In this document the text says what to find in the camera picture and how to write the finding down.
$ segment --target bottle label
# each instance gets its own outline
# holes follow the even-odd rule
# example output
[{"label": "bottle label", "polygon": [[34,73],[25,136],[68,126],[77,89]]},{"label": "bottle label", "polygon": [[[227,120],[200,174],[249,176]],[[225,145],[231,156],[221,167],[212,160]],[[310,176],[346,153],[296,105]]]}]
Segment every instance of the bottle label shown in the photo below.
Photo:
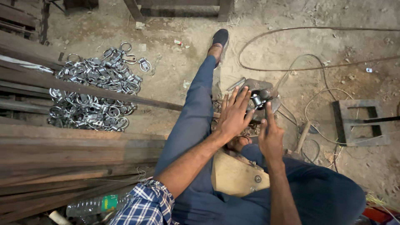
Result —
[{"label": "bottle label", "polygon": [[103,202],[101,203],[101,211],[109,212],[117,208],[118,195],[107,195],[103,197]]}]

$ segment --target pile of metal rings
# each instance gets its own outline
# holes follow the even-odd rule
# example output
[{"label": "pile of metal rings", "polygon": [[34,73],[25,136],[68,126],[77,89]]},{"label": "pile of metal rings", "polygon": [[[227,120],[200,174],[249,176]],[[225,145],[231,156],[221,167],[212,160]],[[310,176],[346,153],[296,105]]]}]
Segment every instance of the pile of metal rings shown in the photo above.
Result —
[{"label": "pile of metal rings", "polygon": [[[122,49],[125,45],[129,46],[127,50]],[[145,58],[137,60],[134,54],[128,54],[131,49],[131,44],[124,42],[119,49],[111,47],[106,50],[101,59],[82,59],[77,54],[70,54],[67,63],[55,77],[66,82],[137,95],[143,80],[134,75],[126,64],[133,65],[139,61],[140,69],[144,72],[151,69],[151,64]],[[77,57],[77,62],[70,61],[71,56]],[[61,128],[123,132],[129,125],[129,120],[124,116],[137,109],[137,105],[131,102],[53,88],[50,89],[50,95],[54,106],[49,110],[47,122]]]}]

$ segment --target concrete floor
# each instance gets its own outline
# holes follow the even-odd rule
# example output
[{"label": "concrete floor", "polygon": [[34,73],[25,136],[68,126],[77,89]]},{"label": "concrete floor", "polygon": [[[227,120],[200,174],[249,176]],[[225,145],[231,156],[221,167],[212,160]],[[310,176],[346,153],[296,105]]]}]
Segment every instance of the concrete floor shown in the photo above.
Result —
[{"label": "concrete floor", "polygon": [[[31,10],[28,1],[18,1],[16,7]],[[154,8],[153,14],[165,13]],[[143,30],[135,29],[135,21],[123,0],[99,0],[99,7],[88,14],[87,10],[72,12],[67,18],[52,6],[48,39],[52,46],[66,53],[96,57],[110,46],[118,47],[127,41],[132,53],[146,57],[156,71],[143,73],[138,65],[131,67],[143,77],[139,96],[155,100],[184,104],[188,86],[197,68],[205,58],[212,35],[220,28],[230,33],[229,47],[218,70],[214,72],[214,98],[221,98],[231,84],[241,77],[264,80],[276,84],[284,72],[258,72],[244,69],[238,64],[238,53],[250,39],[258,34],[286,27],[338,26],[364,28],[399,28],[400,2],[397,0],[236,0],[227,23],[217,22],[218,7],[169,7],[175,17],[147,17]],[[181,48],[174,39],[190,48]],[[399,32],[294,30],[278,32],[258,39],[242,54],[245,65],[255,68],[287,69],[299,55],[314,54],[331,65],[380,58],[400,54]],[[139,51],[146,44],[146,51]],[[326,69],[330,88],[340,88],[355,99],[381,99],[385,116],[395,115],[400,101],[399,60]],[[295,68],[319,66],[311,57],[303,57]],[[366,73],[373,68],[374,73]],[[310,99],[325,88],[321,70],[298,71],[289,75],[281,86],[282,102],[293,112],[299,123],[305,121],[304,108]],[[338,99],[347,96],[335,92]],[[321,132],[336,140],[331,102],[326,92],[310,104],[308,117],[320,124]],[[167,135],[175,124],[179,112],[139,106],[129,116],[131,124],[126,132]],[[35,118],[41,123],[45,117]],[[295,126],[278,114],[278,124],[286,130],[284,148],[296,145]],[[400,129],[399,122],[389,122],[390,131]],[[381,147],[346,147],[340,152],[338,171],[360,185],[372,190],[388,206],[400,210],[400,141],[399,133],[391,134],[391,145]],[[334,143],[320,135],[308,139],[319,143],[320,154],[316,164],[331,165]],[[303,150],[315,157],[317,146],[306,141]]]}]

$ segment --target checkered shirt sleeve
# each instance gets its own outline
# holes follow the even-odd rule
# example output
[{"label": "checkered shirt sleeve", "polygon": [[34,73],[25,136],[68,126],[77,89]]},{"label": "checkered shirt sleeve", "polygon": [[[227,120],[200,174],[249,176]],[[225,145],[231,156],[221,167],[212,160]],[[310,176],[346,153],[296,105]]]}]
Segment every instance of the checkered shirt sleeve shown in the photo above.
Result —
[{"label": "checkered shirt sleeve", "polygon": [[120,210],[110,225],[179,225],[171,218],[174,197],[159,181],[137,184],[133,198]]}]

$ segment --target hand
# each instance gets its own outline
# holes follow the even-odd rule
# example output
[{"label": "hand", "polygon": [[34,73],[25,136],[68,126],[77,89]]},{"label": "hand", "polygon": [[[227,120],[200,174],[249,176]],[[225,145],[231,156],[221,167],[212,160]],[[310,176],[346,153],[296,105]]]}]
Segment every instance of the hand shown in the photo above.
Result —
[{"label": "hand", "polygon": [[226,94],[222,102],[221,115],[215,133],[224,140],[224,144],[228,143],[236,135],[239,135],[248,126],[255,112],[253,109],[244,117],[251,91],[248,91],[248,87],[245,86],[236,99],[238,91],[239,87],[236,87],[229,100],[229,95]]},{"label": "hand", "polygon": [[265,156],[267,163],[282,161],[283,154],[283,134],[285,131],[276,125],[274,114],[272,113],[271,102],[266,104],[268,119],[261,120],[261,130],[258,136],[258,145],[261,153]]}]

